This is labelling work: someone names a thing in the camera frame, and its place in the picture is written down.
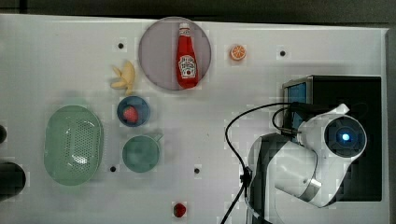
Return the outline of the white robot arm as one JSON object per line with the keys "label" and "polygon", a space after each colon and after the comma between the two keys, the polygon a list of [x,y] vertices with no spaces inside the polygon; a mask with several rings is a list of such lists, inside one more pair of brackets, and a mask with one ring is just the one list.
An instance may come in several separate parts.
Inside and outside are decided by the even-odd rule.
{"label": "white robot arm", "polygon": [[279,191],[316,208],[332,204],[368,144],[366,131],[348,112],[340,104],[304,120],[290,137],[269,133],[253,143],[247,224],[284,224],[276,209]]}

